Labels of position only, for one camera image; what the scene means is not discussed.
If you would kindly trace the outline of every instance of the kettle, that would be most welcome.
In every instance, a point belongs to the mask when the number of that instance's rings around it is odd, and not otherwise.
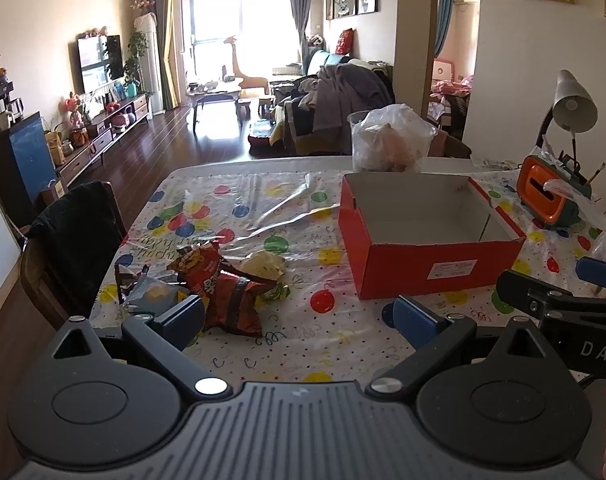
[[[9,111],[4,111],[0,113],[0,129],[9,130],[10,126],[14,124],[16,120],[14,119],[14,115]]]

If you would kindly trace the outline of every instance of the cardboard box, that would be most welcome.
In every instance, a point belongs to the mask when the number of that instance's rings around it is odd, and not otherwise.
[[[493,285],[525,241],[461,175],[347,174],[339,226],[362,300]]]

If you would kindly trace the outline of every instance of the plastic tablecloth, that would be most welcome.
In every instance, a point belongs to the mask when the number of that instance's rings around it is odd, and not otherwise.
[[[222,254],[236,264],[257,250],[286,260],[291,293],[271,303],[257,300],[264,336],[247,338],[219,329],[199,334],[184,350],[233,385],[245,380],[359,380],[397,364],[414,350],[382,319],[391,300],[360,301],[338,227],[340,182],[346,171],[221,174],[197,176],[184,168],[166,178],[134,222],[114,262],[150,276],[167,275],[176,247],[217,238]],[[473,178],[527,234],[513,268],[587,295],[576,277],[576,260],[598,231],[580,222],[544,230],[520,204],[517,171],[475,173]],[[480,325],[502,326],[513,309],[493,287],[421,296],[442,316],[459,312]],[[90,320],[115,326],[129,314],[118,305],[113,270],[107,273]]]

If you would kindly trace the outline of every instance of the stool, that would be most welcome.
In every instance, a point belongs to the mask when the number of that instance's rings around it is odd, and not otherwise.
[[[268,112],[270,108],[272,108],[272,103],[274,102],[273,95],[263,95],[259,97],[259,115],[263,119],[267,119],[269,117]]]
[[[236,100],[236,117],[238,118],[238,122],[242,123],[241,119],[241,108],[245,108],[245,117],[250,118],[250,104],[252,104],[252,100],[250,98],[241,98]]]

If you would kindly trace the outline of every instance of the green plant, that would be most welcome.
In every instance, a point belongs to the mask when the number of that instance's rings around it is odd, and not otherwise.
[[[141,63],[140,58],[147,51],[147,38],[145,33],[135,30],[129,37],[128,43],[129,59],[123,65],[125,71],[125,83],[135,83],[141,91],[143,85],[141,83]]]

